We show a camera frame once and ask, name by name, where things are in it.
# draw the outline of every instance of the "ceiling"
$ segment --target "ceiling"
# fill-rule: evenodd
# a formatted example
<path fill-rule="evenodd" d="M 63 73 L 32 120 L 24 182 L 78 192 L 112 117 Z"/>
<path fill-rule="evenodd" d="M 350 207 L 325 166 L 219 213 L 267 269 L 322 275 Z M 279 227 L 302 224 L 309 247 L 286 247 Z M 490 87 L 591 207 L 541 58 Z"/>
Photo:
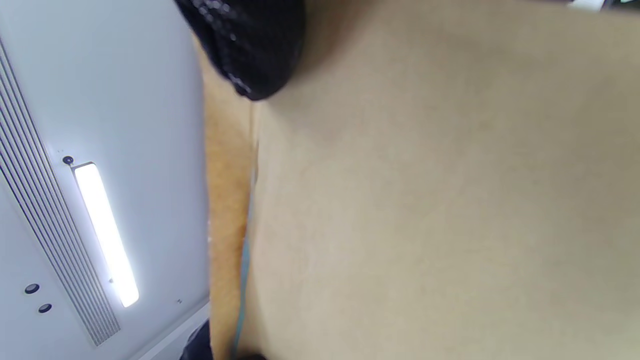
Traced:
<path fill-rule="evenodd" d="M 0 0 L 0 39 L 30 115 L 22 120 L 35 126 L 44 167 L 120 326 L 93 344 L 37 229 L 0 176 L 0 322 L 10 324 L 0 353 L 130 359 L 208 296 L 202 84 L 188 27 L 169 0 Z M 2 121 L 12 116 L 5 111 Z M 122 307 L 109 283 L 64 156 L 100 169 L 140 291 L 131 307 Z M 27 295 L 31 283 L 41 288 Z M 51 311 L 38 313 L 46 303 Z"/>

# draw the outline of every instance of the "tan wall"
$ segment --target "tan wall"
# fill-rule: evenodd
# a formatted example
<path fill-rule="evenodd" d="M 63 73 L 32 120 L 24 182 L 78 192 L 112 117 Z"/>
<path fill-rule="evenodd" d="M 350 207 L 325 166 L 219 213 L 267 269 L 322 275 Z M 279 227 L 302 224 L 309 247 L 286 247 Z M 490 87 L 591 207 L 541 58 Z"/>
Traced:
<path fill-rule="evenodd" d="M 301 74 L 256 109 L 244 346 L 637 359 L 640 20 L 316 5 Z"/>

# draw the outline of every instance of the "fluorescent light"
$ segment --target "fluorescent light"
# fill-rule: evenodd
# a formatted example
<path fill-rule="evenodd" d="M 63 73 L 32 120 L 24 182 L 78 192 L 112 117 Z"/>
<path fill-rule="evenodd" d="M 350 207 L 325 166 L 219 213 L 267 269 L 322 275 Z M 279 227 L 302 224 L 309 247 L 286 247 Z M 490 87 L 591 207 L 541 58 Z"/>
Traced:
<path fill-rule="evenodd" d="M 573 0 L 572 3 L 569 3 L 569 6 L 599 12 L 604 6 L 604 3 L 605 0 Z"/>
<path fill-rule="evenodd" d="M 74 168 L 74 174 L 120 301 L 129 307 L 138 301 L 140 294 L 98 167 L 94 163 L 81 165 Z"/>

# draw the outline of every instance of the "black sequined fabric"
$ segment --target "black sequined fabric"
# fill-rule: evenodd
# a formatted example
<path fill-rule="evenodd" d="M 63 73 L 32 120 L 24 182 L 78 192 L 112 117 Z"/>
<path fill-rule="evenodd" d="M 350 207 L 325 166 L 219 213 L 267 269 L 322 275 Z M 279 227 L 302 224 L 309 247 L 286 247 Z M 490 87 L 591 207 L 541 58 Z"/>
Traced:
<path fill-rule="evenodd" d="M 236 92 L 266 99 L 291 78 L 305 35 L 304 0 L 175 0 Z"/>

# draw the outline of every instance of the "ceiling vent grille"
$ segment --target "ceiling vent grille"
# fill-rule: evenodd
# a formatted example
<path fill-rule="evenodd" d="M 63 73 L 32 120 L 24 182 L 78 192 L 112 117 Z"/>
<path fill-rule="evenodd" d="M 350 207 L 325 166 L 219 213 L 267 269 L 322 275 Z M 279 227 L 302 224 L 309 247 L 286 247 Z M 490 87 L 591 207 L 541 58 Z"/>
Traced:
<path fill-rule="evenodd" d="M 120 330 L 0 41 L 0 170 L 97 346 Z"/>

